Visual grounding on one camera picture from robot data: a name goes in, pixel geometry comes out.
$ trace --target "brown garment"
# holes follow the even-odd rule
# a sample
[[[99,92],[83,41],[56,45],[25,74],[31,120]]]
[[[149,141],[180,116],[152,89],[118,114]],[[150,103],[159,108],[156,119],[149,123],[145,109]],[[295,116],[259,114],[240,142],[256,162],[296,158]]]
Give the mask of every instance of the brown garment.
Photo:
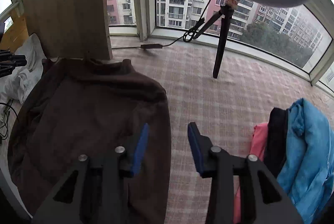
[[[171,158],[166,92],[136,72],[130,60],[108,65],[61,60],[43,75],[18,118],[8,165],[31,214],[80,154],[103,155],[148,123],[140,174],[125,182],[130,223],[164,223]]]

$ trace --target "silver bolt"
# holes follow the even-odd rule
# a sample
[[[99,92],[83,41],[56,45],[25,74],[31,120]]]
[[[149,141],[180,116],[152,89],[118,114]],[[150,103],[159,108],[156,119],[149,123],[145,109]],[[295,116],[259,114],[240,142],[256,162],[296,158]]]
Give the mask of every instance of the silver bolt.
[[[78,160],[80,162],[84,162],[88,159],[88,156],[86,154],[81,154],[79,157],[78,157]]]
[[[254,154],[248,155],[248,159],[252,162],[256,162],[258,160],[258,157]]]
[[[211,147],[211,151],[212,152],[220,152],[221,151],[221,147],[219,147],[219,146],[212,146]]]
[[[119,146],[119,147],[115,148],[116,153],[122,153],[124,151],[125,151],[125,147]]]

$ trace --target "folded blue clothing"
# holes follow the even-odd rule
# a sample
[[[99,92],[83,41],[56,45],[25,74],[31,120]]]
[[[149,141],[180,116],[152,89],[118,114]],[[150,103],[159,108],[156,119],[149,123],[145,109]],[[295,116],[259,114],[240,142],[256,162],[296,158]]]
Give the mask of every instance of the folded blue clothing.
[[[277,177],[305,224],[329,200],[333,188],[334,133],[328,119],[306,99],[288,109],[287,160]]]

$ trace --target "blue gripper pad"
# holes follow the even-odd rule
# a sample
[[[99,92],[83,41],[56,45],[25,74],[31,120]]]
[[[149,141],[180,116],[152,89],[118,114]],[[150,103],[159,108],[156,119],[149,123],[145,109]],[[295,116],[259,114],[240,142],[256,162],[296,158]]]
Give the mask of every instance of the blue gripper pad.
[[[194,122],[188,124],[188,140],[191,148],[192,157],[194,158],[196,171],[202,176],[204,172],[203,155],[199,147],[200,133]]]
[[[147,140],[148,140],[148,131],[149,131],[149,126],[147,123],[145,123],[140,132],[140,137],[139,137],[136,149],[135,149],[135,153],[133,155],[133,164],[130,170],[133,176],[138,174],[140,171],[141,162],[144,157],[145,150],[146,150],[146,145],[147,145]]]

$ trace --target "green foliage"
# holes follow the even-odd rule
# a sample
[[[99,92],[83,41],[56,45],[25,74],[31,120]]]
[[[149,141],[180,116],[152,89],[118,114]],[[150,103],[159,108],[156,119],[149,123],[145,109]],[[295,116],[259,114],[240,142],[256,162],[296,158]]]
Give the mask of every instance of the green foliage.
[[[276,29],[263,22],[248,24],[240,41],[271,52],[300,68],[303,68],[313,54],[309,47],[300,46],[286,34],[277,33]]]

